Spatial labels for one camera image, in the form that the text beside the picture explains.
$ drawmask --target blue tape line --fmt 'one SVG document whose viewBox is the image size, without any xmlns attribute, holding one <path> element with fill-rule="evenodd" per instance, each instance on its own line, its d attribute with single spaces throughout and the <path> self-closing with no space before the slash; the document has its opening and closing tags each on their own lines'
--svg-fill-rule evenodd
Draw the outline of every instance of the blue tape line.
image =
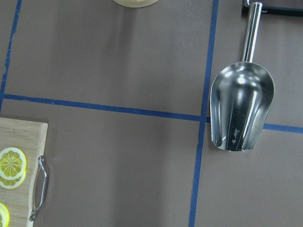
<svg viewBox="0 0 303 227">
<path fill-rule="evenodd" d="M 201 118 L 200 118 L 200 125 L 199 125 L 199 135 L 198 135 L 199 143 L 198 143 L 197 151 L 196 151 L 193 190 L 192 190 L 192 197 L 191 197 L 191 204 L 190 204 L 190 211 L 189 211 L 189 227 L 195 226 L 195 219 L 196 219 L 196 207 L 197 207 L 200 170 L 201 170 L 201 162 L 202 162 L 202 149 L 203 149 L 203 142 L 204 142 L 205 123 L 207 120 L 206 114 L 207 114 L 207 107 L 208 107 L 210 77 L 212 74 L 212 65 L 213 65 L 214 39 L 215 39 L 216 24 L 217 24 L 218 5 L 219 5 L 219 0 L 214 0 L 213 9 L 212 9 L 212 17 L 211 17 L 211 22 L 210 22 L 210 33 L 209 33 L 209 40 L 208 40 L 205 79 L 204 79 L 204 88 L 203 88 L 203 97 L 202 97 L 202 106 L 201 106 Z"/>
<path fill-rule="evenodd" d="M 173 118 L 173 119 L 188 120 L 188 121 L 195 121 L 195 122 L 198 122 L 200 120 L 200 116 L 196 116 L 196 115 L 161 112 L 161 111 L 154 111 L 154 110 L 143 110 L 143 109 L 135 109 L 135 108 L 127 108 L 127 107 L 110 106 L 110 105 L 99 105 L 99 104 L 91 104 L 91 103 L 81 103 L 81 102 L 74 102 L 74 101 L 49 99 L 49 98 L 27 97 L 27 96 L 18 96 L 18 95 L 10 95 L 10 94 L 5 94 L 4 98 L 11 99 L 11 100 L 19 100 L 19 101 L 29 101 L 29 102 L 34 102 L 34 103 L 73 106 L 73 107 L 85 108 L 85 109 L 104 110 L 104 111 L 120 112 L 120 113 L 127 113 L 127 114 L 130 113 L 130 114 L 147 115 L 147 116 L 155 116 L 155 117 Z"/>
<path fill-rule="evenodd" d="M 11 33 L 10 33 L 10 38 L 9 38 L 9 47 L 8 47 L 8 52 L 6 54 L 6 60 L 5 60 L 5 73 L 2 76 L 2 82 L 1 82 L 1 88 L 0 88 L 0 112 L 1 112 L 3 98 L 4 98 L 6 80 L 7 80 L 8 72 L 9 72 L 11 45 L 12 45 L 13 36 L 16 32 L 16 28 L 17 28 L 17 24 L 18 24 L 19 13 L 20 13 L 20 9 L 21 9 L 21 3 L 22 3 L 22 0 L 17 1 L 15 17 L 14 17 L 13 26 L 12 26 Z"/>
<path fill-rule="evenodd" d="M 210 117 L 206 118 L 206 122 L 210 123 Z M 294 126 L 288 126 L 288 125 L 266 123 L 266 124 L 264 124 L 263 129 L 303 134 L 303 127 L 294 127 Z"/>
</svg>

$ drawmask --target lemon slice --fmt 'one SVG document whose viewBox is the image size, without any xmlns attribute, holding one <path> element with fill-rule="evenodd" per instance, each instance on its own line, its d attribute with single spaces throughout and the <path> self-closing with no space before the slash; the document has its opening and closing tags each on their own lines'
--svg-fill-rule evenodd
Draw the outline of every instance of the lemon slice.
<svg viewBox="0 0 303 227">
<path fill-rule="evenodd" d="M 23 172 L 23 174 L 17 178 L 16 180 L 6 180 L 0 176 L 0 186 L 2 186 L 5 189 L 14 189 L 19 187 L 25 179 L 25 175 L 27 174 L 26 170 Z"/>
<path fill-rule="evenodd" d="M 27 166 L 24 153 L 18 148 L 5 148 L 0 152 L 0 176 L 5 180 L 16 180 Z"/>
<path fill-rule="evenodd" d="M 9 210 L 0 202 L 0 227 L 9 226 Z"/>
</svg>

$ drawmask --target wooden cutting board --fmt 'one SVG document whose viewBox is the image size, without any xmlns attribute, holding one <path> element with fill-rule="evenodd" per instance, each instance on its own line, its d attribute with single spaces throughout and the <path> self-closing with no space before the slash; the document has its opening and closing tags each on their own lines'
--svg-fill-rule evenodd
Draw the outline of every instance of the wooden cutting board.
<svg viewBox="0 0 303 227">
<path fill-rule="evenodd" d="M 16 189 L 0 186 L 0 202 L 9 209 L 9 227 L 32 227 L 28 220 L 33 209 L 38 157 L 43 155 L 47 123 L 0 118 L 0 151 L 8 147 L 22 150 L 27 158 L 27 174 Z"/>
</svg>

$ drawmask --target stainless steel scoop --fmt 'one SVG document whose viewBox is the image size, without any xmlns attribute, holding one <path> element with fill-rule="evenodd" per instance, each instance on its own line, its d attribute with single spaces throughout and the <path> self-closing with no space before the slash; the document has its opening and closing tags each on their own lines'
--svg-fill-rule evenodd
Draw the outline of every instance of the stainless steel scoop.
<svg viewBox="0 0 303 227">
<path fill-rule="evenodd" d="M 252 149 L 261 133 L 275 85 L 269 72 L 252 63 L 262 3 L 250 5 L 242 60 L 223 69 L 211 88 L 212 141 L 220 149 Z"/>
</svg>

